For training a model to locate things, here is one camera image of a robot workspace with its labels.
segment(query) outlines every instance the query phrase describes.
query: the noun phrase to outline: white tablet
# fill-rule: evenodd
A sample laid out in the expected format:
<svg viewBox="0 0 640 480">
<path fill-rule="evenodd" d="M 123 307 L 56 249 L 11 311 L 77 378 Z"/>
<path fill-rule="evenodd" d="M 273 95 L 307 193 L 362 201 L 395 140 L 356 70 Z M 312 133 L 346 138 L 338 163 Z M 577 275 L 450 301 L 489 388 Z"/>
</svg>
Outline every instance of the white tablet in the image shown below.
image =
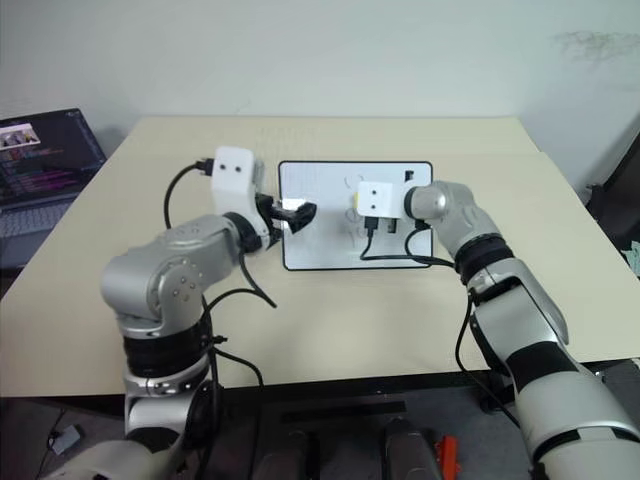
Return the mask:
<svg viewBox="0 0 640 480">
<path fill-rule="evenodd" d="M 360 260 L 367 233 L 354 196 L 362 181 L 412 179 L 428 185 L 432 180 L 429 162 L 284 161 L 278 176 L 284 208 L 296 208 L 305 201 L 318 206 L 313 221 L 295 235 L 283 226 L 282 258 L 288 270 L 424 268 L 412 260 Z M 413 230 L 412 221 L 398 220 L 394 231 L 390 219 L 381 219 L 368 255 L 404 254 L 404 241 Z M 414 255 L 432 255 L 432 242 L 428 229 L 413 235 L 409 247 Z"/>
</svg>

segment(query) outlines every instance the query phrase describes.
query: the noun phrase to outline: red object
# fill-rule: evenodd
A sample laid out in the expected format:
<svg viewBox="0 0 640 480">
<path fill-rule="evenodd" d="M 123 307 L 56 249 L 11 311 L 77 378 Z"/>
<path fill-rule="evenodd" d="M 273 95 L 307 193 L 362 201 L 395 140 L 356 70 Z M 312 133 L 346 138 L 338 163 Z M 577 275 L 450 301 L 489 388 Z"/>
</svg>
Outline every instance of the red object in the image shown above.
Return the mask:
<svg viewBox="0 0 640 480">
<path fill-rule="evenodd" d="M 460 471 L 460 466 L 456 463 L 458 441 L 455 437 L 445 435 L 436 445 L 436 449 L 444 480 L 456 480 L 456 474 Z"/>
</svg>

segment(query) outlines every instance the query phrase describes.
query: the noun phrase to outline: power cord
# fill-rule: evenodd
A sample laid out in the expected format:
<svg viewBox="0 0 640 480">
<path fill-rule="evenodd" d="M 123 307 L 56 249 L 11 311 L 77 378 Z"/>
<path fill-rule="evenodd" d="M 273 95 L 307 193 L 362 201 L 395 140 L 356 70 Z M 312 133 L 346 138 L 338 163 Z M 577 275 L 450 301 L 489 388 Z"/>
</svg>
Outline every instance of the power cord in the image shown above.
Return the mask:
<svg viewBox="0 0 640 480">
<path fill-rule="evenodd" d="M 34 477 L 36 478 L 36 480 L 40 478 L 40 475 L 42 475 L 42 469 L 44 468 L 47 457 L 49 456 L 49 452 L 51 451 L 53 442 L 55 441 L 56 437 L 60 435 L 59 433 L 56 432 L 56 427 L 58 426 L 58 424 L 60 423 L 60 420 L 62 420 L 62 417 L 64 417 L 66 413 L 67 411 L 65 409 L 60 409 L 60 412 L 58 412 L 58 416 L 56 417 L 56 421 L 53 422 L 53 425 L 49 429 L 49 434 L 47 435 L 47 445 L 46 445 L 47 449 L 45 450 L 44 455 L 42 456 L 42 460 L 40 460 L 38 473 L 36 473 L 36 476 Z"/>
<path fill-rule="evenodd" d="M 442 267 L 454 268 L 453 262 L 438 257 L 430 257 L 425 255 L 367 255 L 371 249 L 371 243 L 373 242 L 373 234 L 378 229 L 379 219 L 377 217 L 365 217 L 364 227 L 367 229 L 367 246 L 360 254 L 360 260 L 372 261 L 372 260 L 413 260 L 414 262 L 421 263 L 423 265 L 439 265 Z M 408 248 L 408 242 L 405 240 L 405 250 Z"/>
<path fill-rule="evenodd" d="M 411 237 L 413 237 L 414 235 L 416 235 L 418 232 L 421 231 L 418 225 L 416 225 L 416 229 L 413 230 L 404 241 L 404 249 L 405 249 L 405 252 L 407 252 L 406 255 L 369 255 L 367 256 L 367 253 L 371 249 L 373 235 L 378 228 L 378 218 L 365 217 L 364 226 L 367 230 L 367 246 L 360 254 L 361 260 L 413 260 L 415 262 L 422 263 L 424 265 L 440 265 L 444 267 L 455 268 L 452 262 L 448 260 L 444 260 L 442 258 L 411 254 L 411 250 L 409 249 L 409 242 L 411 241 Z M 458 364 L 458 367 L 462 372 L 464 372 L 465 375 L 467 375 L 471 380 L 473 380 L 473 382 L 477 384 L 484 393 L 486 393 L 494 402 L 496 402 L 500 410 L 503 411 L 503 413 L 507 416 L 507 418 L 511 420 L 511 422 L 516 427 L 520 428 L 520 424 L 518 423 L 518 420 L 516 420 L 516 418 L 511 414 L 511 412 L 507 410 L 507 407 L 504 406 L 504 404 L 491 391 L 489 387 L 487 387 L 482 381 L 476 378 L 475 375 L 473 375 L 469 370 L 465 368 L 465 366 L 462 364 L 462 360 L 460 359 L 460 346 L 462 345 L 462 338 L 464 337 L 464 332 L 466 331 L 467 326 L 469 325 L 472 306 L 473 306 L 473 301 L 469 296 L 467 297 L 467 311 L 465 313 L 464 321 L 462 322 L 462 327 L 460 328 L 460 333 L 458 334 L 458 339 L 456 341 L 456 348 L 455 348 L 456 363 Z"/>
<path fill-rule="evenodd" d="M 456 350 L 455 350 L 456 363 L 458 364 L 458 367 L 460 368 L 460 370 L 467 375 L 467 377 L 473 380 L 476 383 L 476 385 L 478 385 L 482 389 L 484 393 L 486 393 L 494 402 L 496 402 L 500 410 L 502 410 L 502 412 L 507 416 L 507 418 L 511 420 L 511 422 L 516 427 L 520 428 L 520 423 L 518 422 L 518 420 L 516 420 L 516 417 L 514 417 L 509 410 L 507 410 L 507 407 L 504 406 L 504 403 L 500 401 L 497 395 L 493 393 L 491 389 L 487 387 L 483 382 L 481 382 L 480 379 L 478 379 L 473 373 L 467 370 L 465 366 L 462 364 L 462 359 L 460 358 L 460 346 L 462 345 L 462 338 L 464 337 L 464 332 L 466 331 L 467 326 L 469 325 L 469 319 L 471 318 L 472 305 L 473 305 L 473 301 L 471 300 L 471 297 L 467 297 L 467 312 L 464 315 L 464 321 L 462 322 L 462 327 L 460 328 L 460 333 L 458 334 L 458 339 L 456 340 Z"/>
<path fill-rule="evenodd" d="M 170 202 L 171 202 L 171 195 L 173 194 L 173 190 L 175 189 L 175 187 L 178 184 L 178 182 L 182 179 L 182 177 L 184 177 L 187 173 L 189 173 L 191 171 L 194 171 L 194 170 L 203 171 L 205 173 L 205 175 L 211 176 L 211 173 L 213 171 L 213 159 L 206 159 L 204 161 L 196 162 L 196 163 L 194 163 L 192 165 L 188 165 L 187 167 L 185 167 L 182 170 L 180 170 L 176 174 L 176 176 L 173 177 L 171 182 L 169 183 L 169 186 L 167 187 L 167 190 L 165 192 L 164 202 L 163 202 L 164 224 L 165 224 L 165 227 L 167 229 L 171 228 L 171 218 L 170 218 L 170 213 L 169 213 L 169 205 L 170 205 Z M 238 263 L 240 265 L 240 270 L 242 271 L 242 275 L 244 276 L 244 278 L 247 281 L 247 283 L 251 286 L 251 289 L 248 289 L 248 288 L 235 288 L 233 290 L 229 290 L 227 292 L 224 292 L 224 293 L 218 295 L 210 303 L 207 303 L 204 295 L 202 295 L 203 312 L 202 312 L 202 315 L 200 317 L 201 320 L 205 320 L 205 321 L 211 322 L 211 324 L 212 324 L 213 321 L 212 321 L 212 318 L 211 318 L 211 312 L 216 307 L 216 305 L 218 305 L 225 298 L 230 297 L 231 295 L 239 294 L 239 293 L 246 293 L 246 294 L 249 294 L 249 295 L 255 295 L 255 296 L 263 299 L 265 302 L 267 302 L 272 308 L 277 308 L 276 303 L 265 293 L 265 291 L 262 288 L 260 288 L 260 286 L 253 279 L 253 277 L 251 276 L 251 273 L 247 269 L 247 264 L 245 262 L 245 251 L 244 251 L 244 249 L 240 250 L 240 253 L 238 255 Z M 209 358 L 210 358 L 210 363 L 212 365 L 212 368 L 214 368 L 214 365 L 215 365 L 215 356 L 216 355 L 219 355 L 219 356 L 221 356 L 223 358 L 226 358 L 228 360 L 231 360 L 233 362 L 239 363 L 241 365 L 244 365 L 245 367 L 250 368 L 255 373 L 256 378 L 258 379 L 259 388 L 260 389 L 264 388 L 264 378 L 262 376 L 262 372 L 260 371 L 260 369 L 256 365 L 254 365 L 253 363 L 249 362 L 248 360 L 245 360 L 244 358 L 237 357 L 237 356 L 232 355 L 230 353 L 227 353 L 227 352 L 225 352 L 223 350 L 220 350 L 219 348 L 217 348 L 215 346 L 215 339 L 212 338 L 211 350 L 209 352 Z M 256 425 L 255 425 L 255 429 L 254 429 L 255 430 L 255 434 L 254 434 L 254 438 L 253 438 L 253 446 L 252 446 L 252 453 L 251 453 L 251 467 L 249 469 L 249 476 L 248 476 L 249 479 L 251 478 L 251 475 L 252 475 L 252 472 L 253 472 L 253 463 L 254 463 L 255 454 L 256 454 L 257 445 L 258 445 L 258 438 L 260 436 L 261 419 L 262 419 L 262 409 L 258 407 L 258 411 L 257 411 L 257 414 L 256 414 Z M 196 471 L 196 474 L 195 474 L 194 478 L 196 478 L 196 479 L 204 478 L 204 474 L 205 474 L 205 471 L 206 471 L 207 464 L 209 463 L 209 459 L 211 458 L 211 451 L 212 450 L 213 450 L 213 438 L 211 439 L 211 442 L 209 443 L 209 445 L 207 445 L 205 447 L 204 454 L 203 455 L 198 455 L 199 465 L 198 465 L 198 470 Z"/>
</svg>

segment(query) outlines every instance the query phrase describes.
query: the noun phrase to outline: black connector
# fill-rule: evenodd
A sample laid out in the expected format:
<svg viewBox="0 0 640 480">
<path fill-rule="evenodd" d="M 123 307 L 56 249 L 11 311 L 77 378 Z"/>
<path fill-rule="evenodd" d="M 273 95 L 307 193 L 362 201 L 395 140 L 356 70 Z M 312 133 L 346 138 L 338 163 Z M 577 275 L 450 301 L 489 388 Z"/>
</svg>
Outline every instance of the black connector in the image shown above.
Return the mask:
<svg viewBox="0 0 640 480">
<path fill-rule="evenodd" d="M 424 220 L 416 220 L 413 224 L 413 228 L 418 230 L 419 232 L 422 232 L 423 230 L 428 230 L 429 228 L 431 228 L 431 225 L 429 225 Z"/>
<path fill-rule="evenodd" d="M 207 177 L 210 177 L 213 173 L 213 162 L 213 158 L 204 158 L 202 160 L 198 160 L 196 162 L 196 168 L 201 172 L 204 172 Z"/>
<path fill-rule="evenodd" d="M 378 217 L 364 217 L 364 228 L 367 229 L 367 236 L 373 237 L 373 232 L 378 229 L 380 219 Z"/>
</svg>

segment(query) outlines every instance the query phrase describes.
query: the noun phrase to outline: laptop screen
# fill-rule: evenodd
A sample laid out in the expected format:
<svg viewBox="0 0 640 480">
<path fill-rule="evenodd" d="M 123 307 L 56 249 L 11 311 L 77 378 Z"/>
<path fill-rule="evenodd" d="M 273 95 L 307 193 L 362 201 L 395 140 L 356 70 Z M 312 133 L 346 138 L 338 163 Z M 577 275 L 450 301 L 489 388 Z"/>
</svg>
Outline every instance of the laptop screen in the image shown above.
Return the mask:
<svg viewBox="0 0 640 480">
<path fill-rule="evenodd" d="M 0 120 L 0 205 L 79 192 L 105 160 L 79 109 Z"/>
</svg>

